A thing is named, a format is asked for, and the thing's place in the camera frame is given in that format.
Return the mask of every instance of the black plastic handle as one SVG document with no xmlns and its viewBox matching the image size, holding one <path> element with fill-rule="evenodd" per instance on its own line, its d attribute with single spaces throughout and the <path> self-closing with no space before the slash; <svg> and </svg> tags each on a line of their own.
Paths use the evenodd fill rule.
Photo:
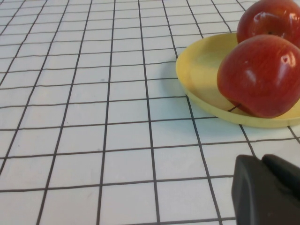
<svg viewBox="0 0 300 225">
<path fill-rule="evenodd" d="M 294 194 L 298 189 L 291 188 L 299 180 L 290 181 L 300 169 L 290 165 L 273 155 L 263 161 L 236 158 L 232 200 L 238 225 L 300 225 L 300 201 Z"/>
</svg>

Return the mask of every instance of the black grid line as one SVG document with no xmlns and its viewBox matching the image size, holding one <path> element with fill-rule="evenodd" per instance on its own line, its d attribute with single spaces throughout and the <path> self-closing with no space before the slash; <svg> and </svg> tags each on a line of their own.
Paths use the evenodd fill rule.
<svg viewBox="0 0 300 225">
<path fill-rule="evenodd" d="M 185 24 L 181 24 L 181 25 L 195 25 L 195 23 L 185 23 Z M 159 26 L 147 26 L 147 27 L 166 27 L 167 25 L 159 25 Z M 223 34 L 223 33 L 228 33 L 228 32 L 213 32 L 213 33 L 203 33 L 203 35 L 210 35 L 210 34 Z M 180 36 L 197 36 L 199 34 L 177 34 L 177 35 L 173 35 L 173 37 L 180 37 Z M 151 38 L 163 38 L 163 37 L 170 37 L 171 35 L 160 35 L 160 36 L 152 36 L 152 37 L 144 37 L 144 39 L 151 39 Z M 132 37 L 132 38 L 116 38 L 115 40 L 130 40 L 130 39 L 140 39 L 139 37 Z M 86 40 L 84 42 L 97 42 L 97 41 L 110 41 L 110 39 L 102 39 L 102 40 Z M 65 43 L 65 42 L 80 42 L 80 41 L 53 41 L 53 43 Z M 29 43 L 24 43 L 23 45 L 33 45 L 33 44 L 48 44 L 50 42 L 29 42 Z M 0 46 L 11 46 L 11 45 L 19 45 L 19 44 L 4 44 L 4 45 L 0 45 Z"/>
<path fill-rule="evenodd" d="M 240 3 L 247 3 L 247 2 L 252 2 L 255 3 L 257 1 L 241 1 Z M 120 3 L 132 3 L 132 1 L 124 1 L 124 2 L 120 2 Z M 103 2 L 103 3 L 93 3 L 93 5 L 103 5 L 103 4 L 112 4 L 110 2 Z M 217 3 L 216 5 L 234 5 L 236 4 L 235 2 L 228 2 L 228 3 Z M 70 6 L 85 6 L 88 4 L 69 4 Z M 64 5 L 56 5 L 56 6 L 45 6 L 45 7 L 61 7 Z M 211 6 L 211 4 L 201 4 L 201 5 L 192 5 L 192 7 L 197 7 L 197 6 Z M 27 9 L 27 8 L 39 8 L 40 6 L 31 6 L 31 7 L 23 7 L 23 9 Z M 172 7 L 166 7 L 166 8 L 179 8 L 182 6 L 172 6 Z M 157 9 L 160 7 L 149 7 L 149 8 L 142 8 L 141 10 L 147 10 L 147 9 Z M 130 10 L 138 10 L 137 8 L 132 8 L 132 9 L 117 9 L 116 11 L 130 11 Z M 112 12 L 112 10 L 106 10 L 106 11 L 95 11 L 95 12 Z M 87 11 L 81 11 L 81 12 L 66 12 L 66 13 L 87 13 Z"/>
<path fill-rule="evenodd" d="M 233 178 L 233 175 L 219 175 L 211 176 L 212 179 L 218 178 Z M 88 184 L 88 185 L 76 185 L 76 186 L 64 186 L 64 187 L 49 187 L 48 190 L 63 190 L 63 189 L 75 189 L 75 188 L 90 188 L 90 187 L 100 187 L 100 186 L 116 186 L 116 185 L 130 185 L 130 184 L 144 184 L 144 183 L 154 183 L 154 182 L 177 182 L 177 181 L 189 181 L 189 180 L 207 180 L 207 177 L 189 177 L 189 178 L 177 178 L 177 179 L 160 179 L 160 180 L 139 180 L 139 181 L 129 181 L 129 182 L 118 182 L 118 183 L 104 183 L 100 184 Z M 5 192 L 25 192 L 25 191 L 45 191 L 46 188 L 29 188 L 29 189 L 0 189 L 0 193 Z"/>
<path fill-rule="evenodd" d="M 104 126 L 104 124 L 92 124 L 92 125 L 85 125 L 85 127 L 90 126 Z M 47 129 L 55 129 L 60 127 L 49 127 Z M 282 138 L 282 139 L 260 139 L 260 140 L 254 140 L 250 141 L 250 143 L 259 143 L 259 142 L 274 142 L 274 141 L 289 141 L 289 140 L 298 140 L 300 137 L 290 137 L 290 138 Z M 207 145 L 223 145 L 223 144 L 238 144 L 238 143 L 247 143 L 247 141 L 233 141 L 233 142 L 210 142 L 210 143 L 202 143 L 202 146 Z M 153 147 L 153 149 L 166 149 L 166 148 L 183 148 L 183 147 L 194 147 L 199 146 L 199 144 L 185 144 L 185 145 L 171 145 L 171 146 L 157 146 Z M 144 148 L 130 148 L 130 149 L 114 149 L 109 150 L 107 152 L 119 152 L 119 151 L 135 151 L 135 150 L 147 150 L 150 149 L 150 147 L 144 147 Z M 56 153 L 57 156 L 64 156 L 64 155 L 82 155 L 82 154 L 92 154 L 92 153 L 102 153 L 102 150 L 99 151 L 79 151 L 79 152 L 65 152 L 65 153 Z M 20 155 L 20 156 L 8 156 L 8 157 L 0 157 L 0 159 L 12 159 L 12 158 L 37 158 L 37 157 L 46 157 L 46 156 L 54 156 L 53 154 L 39 154 L 39 155 Z"/>
<path fill-rule="evenodd" d="M 168 7 L 168 8 L 181 8 L 182 6 L 174 6 L 174 7 Z M 147 8 L 147 9 L 160 9 L 161 7 L 153 7 L 153 8 Z M 119 11 L 131 11 L 132 9 L 123 9 L 123 10 L 119 10 Z M 101 13 L 101 12 L 112 12 L 112 10 L 98 10 L 98 11 L 93 11 L 93 13 Z M 66 12 L 66 14 L 78 14 L 78 13 L 87 13 L 87 12 Z M 43 13 L 42 15 L 58 15 L 61 13 Z M 16 15 L 15 17 L 21 17 L 21 16 L 29 16 L 29 15 L 36 15 L 36 14 L 27 14 L 27 15 Z"/>
<path fill-rule="evenodd" d="M 244 11 L 246 11 L 246 9 L 243 7 L 243 5 L 241 4 L 241 3 L 243 3 L 243 2 L 239 2 L 239 0 L 236 0 L 236 2 L 241 6 L 241 8 L 244 10 Z"/>
<path fill-rule="evenodd" d="M 38 13 L 38 15 L 37 15 L 35 21 L 38 19 L 38 16 L 39 16 L 40 13 L 42 12 L 42 10 L 43 10 L 43 8 L 44 8 L 44 5 L 45 5 L 46 3 L 47 3 L 47 1 L 44 2 L 44 4 L 43 4 L 43 6 L 41 7 L 41 10 L 39 11 L 39 13 Z M 32 26 L 31 26 L 30 30 L 28 31 L 28 34 L 30 33 L 30 31 L 31 31 L 31 29 L 32 29 L 32 27 L 33 27 L 35 21 L 33 22 L 33 24 L 32 24 Z M 18 51 L 17 51 L 15 57 L 18 55 L 21 46 L 22 46 L 22 45 L 20 45 L 20 47 L 19 47 L 19 49 L 18 49 Z M 11 65 L 13 64 L 13 62 L 14 62 L 14 60 L 12 60 L 12 62 L 10 63 L 10 65 L 9 65 L 9 67 L 8 67 L 8 69 L 7 69 L 7 72 L 5 73 L 5 75 L 4 75 L 3 78 L 2 78 L 2 81 L 0 82 L 0 86 L 1 86 L 1 84 L 3 83 L 3 81 L 4 81 L 5 77 L 6 77 L 6 75 L 8 74 L 8 71 L 9 71 Z M 16 129 L 16 131 L 15 131 L 15 133 L 14 133 L 14 136 L 13 136 L 13 139 L 12 139 L 12 141 L 11 141 L 11 143 L 10 143 L 10 145 L 9 145 L 9 148 L 8 148 L 8 150 L 7 150 L 7 152 L 6 152 L 6 156 L 9 155 L 9 152 L 10 152 L 10 150 L 11 150 L 11 147 L 12 147 L 13 142 L 14 142 L 14 140 L 15 140 L 15 137 L 16 137 L 16 135 L 17 135 L 18 128 L 20 127 L 21 122 L 22 122 L 22 119 L 23 119 L 23 117 L 24 117 L 24 115 L 25 115 L 25 111 L 26 111 L 26 107 L 25 107 L 24 110 L 23 110 L 21 119 L 20 119 L 20 121 L 19 121 L 19 123 L 18 123 L 17 129 Z M 2 171 L 3 171 L 3 168 L 4 168 L 5 163 L 6 163 L 6 160 L 4 160 L 3 163 L 2 163 L 2 166 L 1 166 L 1 168 L 0 168 L 0 175 L 1 175 Z"/>
<path fill-rule="evenodd" d="M 213 0 L 210 0 L 211 3 L 214 5 L 214 7 L 216 8 L 217 13 L 220 15 L 220 17 L 222 18 L 222 20 L 224 21 L 225 25 L 228 27 L 229 31 L 231 32 L 231 29 L 229 27 L 229 25 L 226 23 L 226 20 L 224 19 L 224 17 L 222 16 L 222 14 L 219 12 L 219 9 L 217 8 L 216 4 L 214 3 Z"/>
<path fill-rule="evenodd" d="M 180 24 L 172 24 L 170 26 L 177 26 L 177 25 L 194 25 L 195 23 L 180 23 Z M 151 25 L 151 26 L 143 26 L 143 28 L 147 28 L 147 27 L 166 27 L 167 25 Z M 122 27 L 122 28 L 115 28 L 115 30 L 125 30 L 125 29 L 131 29 L 131 28 L 139 28 L 139 27 Z M 103 29 L 88 29 L 87 31 L 97 31 L 97 30 L 111 30 L 110 28 L 103 28 Z M 83 30 L 59 30 L 58 32 L 79 32 L 79 31 L 83 31 Z M 43 32 L 34 32 L 31 34 L 48 34 L 48 33 L 54 33 L 52 31 L 43 31 Z M 214 32 L 214 33 L 203 33 L 203 34 L 218 34 L 218 32 Z M 25 35 L 24 33 L 17 33 L 17 34 L 2 34 L 3 36 L 12 36 L 12 35 Z M 36 42 L 33 44 L 44 44 L 44 43 L 48 43 L 48 42 Z"/>
<path fill-rule="evenodd" d="M 291 128 L 291 126 L 288 126 L 287 128 L 290 130 L 290 132 L 292 133 L 293 137 L 296 138 L 297 142 L 300 144 L 300 140 L 299 140 L 299 138 L 296 136 L 296 134 L 295 134 L 295 132 L 293 131 L 293 129 Z"/>
<path fill-rule="evenodd" d="M 36 21 L 38 20 L 39 15 L 40 15 L 41 12 L 43 11 L 43 8 L 44 8 L 44 6 L 45 6 L 46 3 L 47 3 L 47 1 L 45 1 L 44 5 L 41 7 L 41 10 L 40 10 L 39 13 L 37 14 L 37 17 L 36 17 L 35 21 L 33 22 L 32 26 L 30 27 L 28 33 L 26 34 L 25 39 L 24 39 L 24 40 L 22 41 L 22 43 L 20 44 L 20 46 L 19 46 L 19 48 L 18 48 L 18 50 L 17 50 L 17 53 L 15 54 L 13 60 L 10 62 L 9 66 L 8 66 L 8 68 L 7 68 L 7 71 L 6 71 L 6 73 L 4 74 L 4 76 L 3 76 L 3 78 L 2 78 L 2 80 L 1 80 L 1 82 L 0 82 L 0 86 L 2 85 L 2 83 L 3 83 L 3 81 L 4 81 L 5 77 L 6 77 L 6 75 L 8 74 L 8 72 L 9 72 L 11 66 L 13 65 L 13 63 L 14 63 L 14 61 L 15 61 L 17 55 L 19 54 L 19 51 L 20 51 L 20 49 L 21 49 L 23 43 L 26 41 L 26 39 L 27 39 L 28 35 L 30 34 L 30 32 L 31 32 L 31 30 L 32 30 L 32 28 L 33 28 L 33 26 L 34 26 L 34 24 L 35 24 Z"/>
<path fill-rule="evenodd" d="M 243 12 L 243 11 L 231 11 L 231 12 L 225 12 L 225 13 L 236 13 L 236 12 Z M 218 14 L 218 13 L 195 13 L 193 15 L 211 15 L 211 14 Z M 180 15 L 168 15 L 168 17 L 176 17 L 176 16 L 185 16 L 185 15 L 190 15 L 190 14 L 180 14 Z M 142 19 L 146 19 L 146 18 L 164 18 L 164 15 L 152 15 L 152 16 L 144 16 L 142 17 Z M 124 20 L 124 19 L 139 19 L 139 17 L 120 17 L 117 20 Z M 112 19 L 90 19 L 89 21 L 109 21 Z M 85 20 L 64 20 L 62 21 L 63 23 L 67 22 L 67 23 L 72 23 L 72 22 L 84 22 Z M 51 23 L 58 23 L 58 22 L 37 22 L 36 24 L 51 24 Z M 219 22 L 200 22 L 200 23 L 219 23 Z M 11 24 L 10 26 L 20 26 L 20 25 L 31 25 L 32 23 L 18 23 L 18 24 Z"/>
<path fill-rule="evenodd" d="M 147 79 L 147 81 L 158 81 L 158 80 L 178 80 L 177 77 L 163 77 L 163 78 L 151 78 Z M 129 83 L 129 82 L 138 82 L 144 80 L 129 80 L 129 81 L 110 81 L 110 83 Z M 99 84 L 99 83 L 108 83 L 107 81 L 100 82 L 87 82 L 87 83 L 74 83 L 73 85 L 88 85 L 88 84 Z M 36 87 L 60 87 L 60 86 L 69 86 L 70 83 L 66 84 L 53 84 L 53 85 L 36 85 Z M 20 86 L 20 87 L 11 87 L 11 88 L 0 88 L 1 90 L 11 90 L 11 89 L 19 89 L 19 88 L 33 88 L 33 86 Z"/>
<path fill-rule="evenodd" d="M 97 217 L 96 225 L 100 224 L 100 213 L 101 213 L 101 202 L 102 202 L 102 189 L 103 189 L 103 176 L 104 176 L 104 165 L 105 165 L 105 151 L 106 151 L 106 141 L 107 141 L 107 127 L 108 127 L 108 110 L 109 110 L 109 97 L 110 97 L 110 81 L 112 75 L 112 62 L 113 62 L 113 31 L 114 31 L 114 17 L 116 12 L 116 0 L 113 3 L 113 15 L 112 15 L 112 40 L 111 40 L 111 52 L 109 59 L 109 74 L 108 74 L 108 86 L 107 86 L 107 103 L 106 103 L 106 115 L 105 115 L 105 127 L 104 127 L 104 138 L 103 138 L 103 152 L 102 152 L 102 162 L 101 162 L 101 174 L 99 181 L 99 196 L 97 205 Z"/>
<path fill-rule="evenodd" d="M 46 183 L 46 188 L 45 188 L 44 195 L 43 195 L 42 204 L 41 204 L 40 211 L 39 211 L 38 218 L 37 218 L 37 225 L 41 221 L 41 217 L 42 217 L 42 213 L 43 213 L 43 209 L 44 209 L 44 205 L 45 205 L 45 199 L 46 199 L 46 195 L 47 195 L 47 192 L 48 192 L 51 175 L 52 175 L 53 168 L 54 168 L 56 154 L 57 154 L 58 146 L 59 146 L 59 143 L 60 143 L 60 138 L 61 138 L 61 134 L 62 134 L 64 123 L 65 123 L 65 119 L 66 119 L 66 116 L 67 116 L 68 105 L 69 105 L 69 102 L 70 102 L 72 88 L 73 88 L 73 84 L 74 84 L 75 77 L 76 77 L 77 66 L 78 66 L 78 63 L 79 63 L 79 58 L 80 58 L 80 53 L 81 53 L 81 49 L 82 49 L 82 45 L 83 45 L 83 39 L 84 39 L 85 29 L 86 29 L 87 24 L 88 24 L 92 2 L 93 2 L 93 0 L 90 1 L 90 8 L 89 8 L 89 12 L 88 12 L 88 15 L 87 15 L 87 18 L 86 18 L 86 23 L 85 23 L 84 31 L 83 31 L 83 34 L 82 34 L 82 41 L 81 41 L 80 47 L 79 47 L 79 53 L 78 53 L 78 57 L 77 57 L 77 62 L 76 62 L 75 70 L 74 70 L 74 75 L 73 75 L 72 83 L 71 83 L 71 86 L 70 86 L 70 91 L 69 91 L 69 95 L 68 95 L 68 99 L 67 99 L 67 104 L 66 104 L 66 108 L 65 108 L 65 111 L 64 111 L 64 116 L 63 116 L 63 119 L 62 119 L 62 123 L 61 123 L 61 127 L 60 127 L 60 132 L 59 132 L 59 135 L 58 135 L 57 143 L 56 143 L 56 146 L 55 146 L 54 156 L 53 156 L 53 159 L 52 159 L 52 163 L 51 163 L 51 167 L 50 167 L 50 171 L 49 171 L 49 175 L 48 175 L 48 179 L 47 179 L 47 183 Z M 66 4 L 65 11 L 64 11 L 64 13 L 63 13 L 63 15 L 61 17 L 59 26 L 61 24 L 63 16 L 65 15 L 65 12 L 66 12 L 66 9 L 68 7 L 68 4 L 69 4 L 69 0 L 68 0 L 68 2 Z"/>
<path fill-rule="evenodd" d="M 193 10 L 192 10 L 191 6 L 189 5 L 188 0 L 186 0 L 186 1 L 187 1 L 188 8 L 189 8 L 189 10 L 191 11 L 191 14 L 192 14 L 192 16 L 193 16 L 193 18 L 194 18 L 194 20 L 195 20 L 195 23 L 196 23 L 196 25 L 197 25 L 197 28 L 198 28 L 198 30 L 199 30 L 199 33 L 200 33 L 201 37 L 203 38 L 203 34 L 202 34 L 201 29 L 200 29 L 200 27 L 199 27 L 199 24 L 200 24 L 200 23 L 197 22 L 196 17 L 195 17 L 195 14 L 193 13 Z"/>
<path fill-rule="evenodd" d="M 252 155 L 254 156 L 254 157 L 256 157 L 256 154 L 255 154 L 255 152 L 254 152 L 254 150 L 253 150 L 253 147 L 252 147 L 252 145 L 251 145 L 251 142 L 249 141 L 249 138 L 248 138 L 248 136 L 247 136 L 247 134 L 246 134 L 246 132 L 245 132 L 245 129 L 244 129 L 244 127 L 240 124 L 240 128 L 241 128 L 241 130 L 242 130 L 242 132 L 243 132 L 243 134 L 244 134 L 244 136 L 245 136 L 245 139 L 246 139 L 246 141 L 247 141 L 247 143 L 248 143 L 248 145 L 249 145 L 249 148 L 250 148 L 250 150 L 251 150 L 251 153 L 252 153 Z"/>
<path fill-rule="evenodd" d="M 147 98 L 147 111 L 149 120 L 149 135 L 150 135 L 150 147 L 151 147 L 151 160 L 152 160 L 152 174 L 153 174 L 153 185 L 154 185 L 154 197 L 155 197 L 155 208 L 156 208 L 156 220 L 160 223 L 160 213 L 159 213 L 159 203 L 158 203 L 158 187 L 156 182 L 156 169 L 155 169 L 155 158 L 154 158 L 154 148 L 153 148 L 153 137 L 152 137 L 152 124 L 151 124 L 151 114 L 150 114 L 150 103 L 149 103 L 149 93 L 148 93 L 148 82 L 147 82 L 147 70 L 146 70 L 146 60 L 144 51 L 144 41 L 143 41 L 143 27 L 141 18 L 141 7 L 140 0 L 137 1 L 139 6 L 139 17 L 140 17 L 140 31 L 141 31 L 141 42 L 142 42 L 142 60 L 144 67 L 145 76 L 145 88 L 146 88 L 146 98 Z"/>
<path fill-rule="evenodd" d="M 8 21 L 8 23 L 7 23 L 6 26 L 4 27 L 3 31 L 1 31 L 0 36 L 1 36 L 1 35 L 3 34 L 3 32 L 6 30 L 6 28 L 7 28 L 8 25 L 10 24 L 10 22 L 14 19 L 15 15 L 19 12 L 20 8 L 22 7 L 22 5 L 24 4 L 25 1 L 26 1 L 26 0 L 24 0 L 24 1 L 22 2 L 22 4 L 19 6 L 19 8 L 17 8 L 17 11 L 15 12 L 15 14 L 11 17 L 10 21 Z"/>
<path fill-rule="evenodd" d="M 171 62 L 176 62 L 176 61 L 165 61 L 165 62 L 155 62 L 155 63 L 146 63 L 146 65 L 158 65 L 158 64 L 164 64 L 164 63 L 171 63 Z M 126 64 L 126 65 L 115 65 L 112 67 L 124 67 L 124 66 L 142 66 L 143 64 Z M 108 67 L 108 66 L 94 66 L 94 67 L 77 67 L 77 69 L 91 69 L 91 68 L 104 68 L 104 67 Z M 42 69 L 42 71 L 44 70 L 65 70 L 65 69 L 75 69 L 74 67 L 70 67 L 70 68 L 58 68 L 58 69 Z M 34 72 L 34 71 L 40 71 L 39 69 L 28 69 L 28 70 L 16 70 L 16 71 L 10 71 L 10 73 L 19 73 L 19 72 Z"/>
<path fill-rule="evenodd" d="M 245 2 L 253 2 L 255 3 L 256 1 L 241 1 L 241 3 L 245 3 Z M 122 1 L 120 3 L 132 3 L 132 1 Z M 104 5 L 104 4 L 112 4 L 110 2 L 97 2 L 97 3 L 93 3 L 93 5 Z M 216 5 L 234 5 L 236 3 L 234 2 L 228 2 L 228 3 L 218 3 Z M 86 6 L 88 4 L 69 4 L 69 6 Z M 202 5 L 192 5 L 192 6 L 210 6 L 211 4 L 202 4 Z M 45 7 L 59 7 L 59 6 L 65 6 L 65 5 L 56 5 L 56 6 L 45 6 Z M 40 6 L 29 6 L 29 7 L 23 7 L 23 8 L 39 8 Z"/>
<path fill-rule="evenodd" d="M 175 55 L 176 55 L 176 58 L 178 58 L 178 54 L 177 54 L 175 42 L 174 42 L 174 39 L 173 39 L 173 36 L 172 36 L 172 30 L 171 30 L 169 19 L 168 19 L 167 12 L 166 12 L 166 9 L 165 9 L 164 0 L 162 0 L 162 3 L 163 3 L 163 6 L 164 6 L 165 17 L 167 19 L 169 31 L 170 31 L 170 34 L 171 34 L 171 39 L 172 39 L 172 44 L 173 44 L 173 47 L 174 47 Z M 201 143 L 201 140 L 200 140 L 200 137 L 199 137 L 199 133 L 198 133 L 198 130 L 197 130 L 197 126 L 196 126 L 196 122 L 195 122 L 195 119 L 194 119 L 194 114 L 193 114 L 192 106 L 191 106 L 191 103 L 189 101 L 188 96 L 186 96 L 186 98 L 187 98 L 187 103 L 188 103 L 189 111 L 190 111 L 190 114 L 191 114 L 191 118 L 192 118 L 194 130 L 195 130 L 195 134 L 197 136 L 197 140 L 198 140 L 198 144 L 199 144 L 199 150 L 200 150 L 200 153 L 201 153 L 201 157 L 202 157 L 203 165 L 204 165 L 204 168 L 205 168 L 206 176 L 208 177 L 207 180 L 208 180 L 208 183 L 209 183 L 211 196 L 212 196 L 212 199 L 213 199 L 213 202 L 214 202 L 214 205 L 215 205 L 215 209 L 216 209 L 216 213 L 217 213 L 217 218 L 218 218 L 219 224 L 223 225 L 222 219 L 221 219 L 220 210 L 218 208 L 217 199 L 216 199 L 216 196 L 215 196 L 215 193 L 214 193 L 214 190 L 213 190 L 213 186 L 212 186 L 212 183 L 211 183 L 211 179 L 210 179 L 210 173 L 209 173 L 209 170 L 208 170 L 208 167 L 207 167 L 207 164 L 206 164 L 206 160 L 205 160 L 205 156 L 204 156 L 204 152 L 203 152 L 203 149 L 202 149 L 202 143 Z"/>
</svg>

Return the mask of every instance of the yellow plate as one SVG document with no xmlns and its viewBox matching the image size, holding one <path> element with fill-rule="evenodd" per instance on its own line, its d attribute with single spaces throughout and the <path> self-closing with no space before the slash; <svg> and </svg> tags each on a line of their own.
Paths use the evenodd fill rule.
<svg viewBox="0 0 300 225">
<path fill-rule="evenodd" d="M 199 40 L 187 47 L 176 63 L 176 73 L 187 96 L 206 112 L 226 121 L 258 128 L 279 128 L 300 124 L 300 101 L 287 113 L 273 118 L 253 117 L 234 108 L 217 88 L 222 59 L 237 45 L 236 33 Z"/>
</svg>

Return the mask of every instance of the red apple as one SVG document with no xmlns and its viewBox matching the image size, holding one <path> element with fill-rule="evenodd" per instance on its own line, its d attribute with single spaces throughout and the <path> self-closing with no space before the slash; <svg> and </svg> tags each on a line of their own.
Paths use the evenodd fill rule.
<svg viewBox="0 0 300 225">
<path fill-rule="evenodd" d="M 274 35 L 249 38 L 221 62 L 217 87 L 253 116 L 280 116 L 300 99 L 300 49 Z"/>
<path fill-rule="evenodd" d="M 241 17 L 238 43 L 259 34 L 273 34 L 300 47 L 300 7 L 293 0 L 260 0 Z"/>
</svg>

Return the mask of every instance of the table surface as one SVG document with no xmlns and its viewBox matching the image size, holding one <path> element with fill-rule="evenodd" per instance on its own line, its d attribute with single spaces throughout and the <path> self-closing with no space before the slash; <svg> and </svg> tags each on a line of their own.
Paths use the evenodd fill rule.
<svg viewBox="0 0 300 225">
<path fill-rule="evenodd" d="M 234 225 L 237 155 L 300 165 L 300 126 L 214 118 L 176 78 L 254 1 L 0 1 L 1 224 Z"/>
</svg>

